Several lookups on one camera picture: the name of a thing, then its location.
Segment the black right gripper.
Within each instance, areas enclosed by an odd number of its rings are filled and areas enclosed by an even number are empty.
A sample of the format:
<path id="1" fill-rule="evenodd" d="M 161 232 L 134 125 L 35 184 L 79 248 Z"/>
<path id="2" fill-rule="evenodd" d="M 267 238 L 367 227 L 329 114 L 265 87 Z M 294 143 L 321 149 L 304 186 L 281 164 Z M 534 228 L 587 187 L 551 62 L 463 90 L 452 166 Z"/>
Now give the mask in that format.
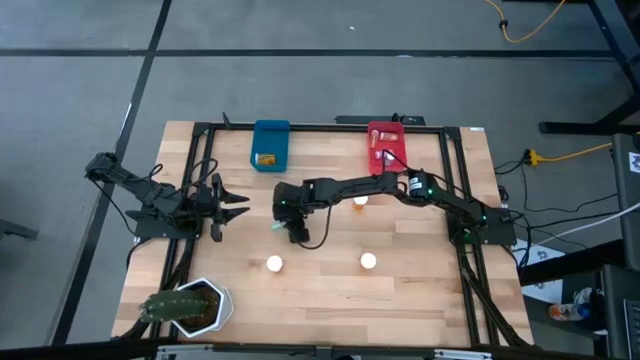
<path id="1" fill-rule="evenodd" d="M 313 213 L 303 201 L 303 189 L 285 182 L 279 182 L 273 193 L 273 217 L 275 222 L 282 222 L 289 235 L 295 232 L 294 219 L 305 218 Z"/>

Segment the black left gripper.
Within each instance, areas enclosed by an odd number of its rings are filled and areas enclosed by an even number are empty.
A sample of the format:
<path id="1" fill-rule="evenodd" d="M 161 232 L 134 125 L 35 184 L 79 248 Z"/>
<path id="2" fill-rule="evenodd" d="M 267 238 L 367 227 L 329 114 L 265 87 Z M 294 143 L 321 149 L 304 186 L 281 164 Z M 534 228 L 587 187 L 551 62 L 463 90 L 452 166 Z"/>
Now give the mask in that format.
<path id="1" fill-rule="evenodd" d="M 214 174 L 211 185 L 200 183 L 196 190 L 196 208 L 200 217 L 210 218 L 210 235 L 214 242 L 222 241 L 223 224 L 228 224 L 234 218 L 250 210 L 249 207 L 233 209 L 221 209 L 221 202 L 226 204 L 243 203 L 249 200 L 248 197 L 233 194 L 222 187 L 222 180 L 219 174 Z"/>

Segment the blue plastic bin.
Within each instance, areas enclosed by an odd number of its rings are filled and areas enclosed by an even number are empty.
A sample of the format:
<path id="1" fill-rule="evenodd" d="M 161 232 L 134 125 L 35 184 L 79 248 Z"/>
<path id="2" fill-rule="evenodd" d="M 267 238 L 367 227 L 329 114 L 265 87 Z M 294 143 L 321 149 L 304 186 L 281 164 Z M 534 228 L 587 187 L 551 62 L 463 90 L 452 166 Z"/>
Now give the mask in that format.
<path id="1" fill-rule="evenodd" d="M 250 163 L 258 172 L 282 173 L 287 170 L 290 123 L 287 120 L 260 119 L 254 123 Z M 275 166 L 255 164 L 256 153 L 275 154 Z"/>

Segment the red plastic bin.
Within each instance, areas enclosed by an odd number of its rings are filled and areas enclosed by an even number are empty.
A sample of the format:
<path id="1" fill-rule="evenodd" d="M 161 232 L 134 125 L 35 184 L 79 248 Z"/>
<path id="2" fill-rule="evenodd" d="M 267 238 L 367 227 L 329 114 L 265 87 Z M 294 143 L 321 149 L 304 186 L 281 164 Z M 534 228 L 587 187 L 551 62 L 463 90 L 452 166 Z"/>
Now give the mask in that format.
<path id="1" fill-rule="evenodd" d="M 381 132 L 393 132 L 399 135 L 399 140 L 381 141 L 377 142 L 375 148 L 370 147 L 370 132 L 372 130 L 378 130 Z M 404 126 L 399 122 L 382 122 L 374 121 L 368 124 L 367 129 L 367 152 L 368 152 L 368 170 L 371 174 L 380 174 L 383 170 L 386 171 L 402 171 L 404 169 L 403 163 L 407 161 L 406 147 L 404 139 Z M 389 151 L 395 155 L 395 161 L 390 166 L 384 165 L 384 159 L 381 156 L 383 151 Z"/>

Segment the white hexagonal plant pot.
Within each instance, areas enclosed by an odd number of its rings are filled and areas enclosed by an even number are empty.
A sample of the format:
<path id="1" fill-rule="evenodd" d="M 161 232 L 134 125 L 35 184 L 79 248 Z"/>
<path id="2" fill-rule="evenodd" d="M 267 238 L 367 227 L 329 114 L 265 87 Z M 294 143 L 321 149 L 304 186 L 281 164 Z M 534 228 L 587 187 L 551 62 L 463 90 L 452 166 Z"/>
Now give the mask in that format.
<path id="1" fill-rule="evenodd" d="M 178 290 L 200 292 L 208 300 L 215 300 L 215 304 L 205 311 L 204 318 L 201 320 L 193 318 L 171 321 L 171 324 L 188 338 L 206 332 L 220 331 L 233 314 L 234 304 L 228 289 L 204 277 L 181 285 Z"/>

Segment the green cactus plant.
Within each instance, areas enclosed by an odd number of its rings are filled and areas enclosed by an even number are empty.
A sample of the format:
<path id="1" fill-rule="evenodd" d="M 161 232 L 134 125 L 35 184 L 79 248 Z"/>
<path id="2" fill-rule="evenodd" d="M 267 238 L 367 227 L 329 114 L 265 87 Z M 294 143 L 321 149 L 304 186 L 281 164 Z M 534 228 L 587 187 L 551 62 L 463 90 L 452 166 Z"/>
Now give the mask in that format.
<path id="1" fill-rule="evenodd" d="M 187 327 L 204 326 L 216 320 L 220 295 L 209 287 L 164 290 L 152 294 L 139 306 L 143 322 L 176 321 Z"/>

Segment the black stand foot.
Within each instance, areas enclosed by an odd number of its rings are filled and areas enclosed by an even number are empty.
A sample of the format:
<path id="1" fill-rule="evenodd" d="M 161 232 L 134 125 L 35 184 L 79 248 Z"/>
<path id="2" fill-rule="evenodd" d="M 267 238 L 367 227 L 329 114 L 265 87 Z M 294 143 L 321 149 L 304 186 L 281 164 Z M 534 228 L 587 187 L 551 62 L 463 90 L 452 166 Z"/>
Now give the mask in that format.
<path id="1" fill-rule="evenodd" d="M 18 236 L 24 239 L 33 239 L 38 235 L 38 231 L 12 223 L 0 218 L 0 240 L 5 236 Z"/>

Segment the white printed paper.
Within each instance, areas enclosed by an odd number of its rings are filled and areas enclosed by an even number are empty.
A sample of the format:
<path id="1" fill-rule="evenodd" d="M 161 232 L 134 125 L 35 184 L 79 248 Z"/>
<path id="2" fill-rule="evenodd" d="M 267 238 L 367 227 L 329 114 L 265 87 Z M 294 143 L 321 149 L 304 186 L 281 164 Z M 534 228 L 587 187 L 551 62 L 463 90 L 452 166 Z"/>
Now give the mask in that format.
<path id="1" fill-rule="evenodd" d="M 559 258 L 564 253 L 545 246 L 532 245 L 529 250 L 529 259 L 527 264 L 534 265 L 546 260 Z M 563 281 L 551 280 L 544 283 L 535 283 L 532 285 L 521 286 L 522 293 L 525 296 L 543 301 L 550 304 L 560 303 L 562 301 Z"/>

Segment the orange and blue water bottle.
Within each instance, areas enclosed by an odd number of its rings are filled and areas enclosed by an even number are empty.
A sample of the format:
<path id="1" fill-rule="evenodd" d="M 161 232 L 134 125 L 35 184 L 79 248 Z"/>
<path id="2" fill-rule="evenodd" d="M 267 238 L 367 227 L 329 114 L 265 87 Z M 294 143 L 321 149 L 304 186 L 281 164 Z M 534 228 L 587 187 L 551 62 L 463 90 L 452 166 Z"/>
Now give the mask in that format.
<path id="1" fill-rule="evenodd" d="M 577 322 L 588 318 L 591 310 L 585 304 L 554 304 L 548 308 L 548 315 L 556 321 Z"/>

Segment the black desk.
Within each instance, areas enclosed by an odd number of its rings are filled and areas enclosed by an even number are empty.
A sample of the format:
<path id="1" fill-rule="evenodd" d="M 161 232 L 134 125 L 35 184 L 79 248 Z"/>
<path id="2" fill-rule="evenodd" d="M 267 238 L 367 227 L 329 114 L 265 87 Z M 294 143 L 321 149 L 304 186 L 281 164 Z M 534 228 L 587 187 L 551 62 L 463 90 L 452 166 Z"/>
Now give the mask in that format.
<path id="1" fill-rule="evenodd" d="M 608 355 L 630 360 L 624 300 L 640 300 L 640 272 L 626 266 L 622 239 L 527 265 L 520 275 L 520 283 L 532 285 L 579 273 L 595 273 L 600 276 L 604 292 Z"/>

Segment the grey desk panel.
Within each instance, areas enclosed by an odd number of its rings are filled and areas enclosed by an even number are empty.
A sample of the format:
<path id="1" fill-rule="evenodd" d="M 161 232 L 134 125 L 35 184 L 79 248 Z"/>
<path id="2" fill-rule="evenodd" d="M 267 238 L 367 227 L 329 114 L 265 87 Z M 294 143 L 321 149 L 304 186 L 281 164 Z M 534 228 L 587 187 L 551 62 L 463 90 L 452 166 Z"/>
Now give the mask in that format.
<path id="1" fill-rule="evenodd" d="M 612 158 L 626 266 L 640 272 L 640 135 L 615 134 Z"/>

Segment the black keyboard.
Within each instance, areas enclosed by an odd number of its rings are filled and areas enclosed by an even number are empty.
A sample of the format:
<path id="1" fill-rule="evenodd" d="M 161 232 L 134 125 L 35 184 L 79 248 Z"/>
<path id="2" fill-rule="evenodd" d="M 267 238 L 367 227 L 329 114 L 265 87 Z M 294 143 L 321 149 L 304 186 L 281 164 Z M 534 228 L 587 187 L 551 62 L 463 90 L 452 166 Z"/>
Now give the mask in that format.
<path id="1" fill-rule="evenodd" d="M 630 360 L 640 360 L 640 300 L 624 300 L 626 336 Z"/>

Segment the black desk leg frame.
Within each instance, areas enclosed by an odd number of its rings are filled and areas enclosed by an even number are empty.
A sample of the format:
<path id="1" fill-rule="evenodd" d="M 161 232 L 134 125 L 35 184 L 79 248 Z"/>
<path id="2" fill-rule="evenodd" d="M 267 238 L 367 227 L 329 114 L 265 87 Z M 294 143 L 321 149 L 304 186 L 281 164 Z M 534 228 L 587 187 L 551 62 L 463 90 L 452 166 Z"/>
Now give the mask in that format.
<path id="1" fill-rule="evenodd" d="M 593 123 L 540 122 L 543 134 L 609 136 L 638 133 L 640 124 L 624 121 L 640 114 L 640 43 L 636 41 L 619 0 L 587 0 L 602 35 L 630 88 L 631 96 Z"/>

